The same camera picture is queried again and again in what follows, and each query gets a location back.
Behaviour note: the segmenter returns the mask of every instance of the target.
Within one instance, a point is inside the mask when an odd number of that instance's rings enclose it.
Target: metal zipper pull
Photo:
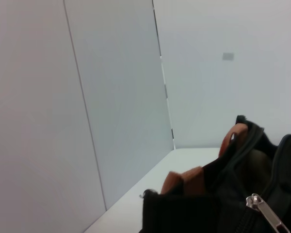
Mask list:
[[[269,205],[258,195],[252,194],[246,198],[247,206],[261,212],[276,233],[290,233],[280,218],[272,211]]]

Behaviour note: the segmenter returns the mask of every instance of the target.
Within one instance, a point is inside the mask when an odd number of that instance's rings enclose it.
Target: black bag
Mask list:
[[[245,117],[236,123],[248,135],[203,167],[206,194],[183,195],[183,182],[164,195],[146,190],[140,233],[291,232],[291,134],[274,146]]]

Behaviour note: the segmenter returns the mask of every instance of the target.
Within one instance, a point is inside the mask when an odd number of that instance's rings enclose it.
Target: white wall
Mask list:
[[[219,146],[238,114],[291,133],[291,0],[154,5],[176,148]]]
[[[173,149],[151,0],[66,0],[107,208]]]
[[[0,233],[81,233],[104,212],[61,0],[0,0]]]

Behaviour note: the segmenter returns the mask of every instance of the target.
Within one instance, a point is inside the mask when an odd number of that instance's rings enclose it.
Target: white table surface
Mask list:
[[[169,171],[184,172],[204,166],[218,157],[218,148],[177,149],[171,151],[85,233],[138,233],[142,228],[143,199],[148,189],[160,192]]]

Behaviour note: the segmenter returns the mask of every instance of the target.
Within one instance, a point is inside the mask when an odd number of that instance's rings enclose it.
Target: black fabric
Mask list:
[[[222,157],[203,167],[207,195],[186,197],[182,183],[165,195],[147,191],[141,233],[272,233],[262,214],[246,207],[245,199],[256,187],[263,190],[258,194],[291,232],[291,135],[275,146],[263,128],[244,116],[238,116],[236,123],[247,124],[247,139],[238,150],[231,143]],[[271,161],[271,177],[263,185],[244,185],[244,182],[254,182],[250,176],[242,179],[244,163],[254,151],[258,153],[253,157],[268,156],[256,162]]]

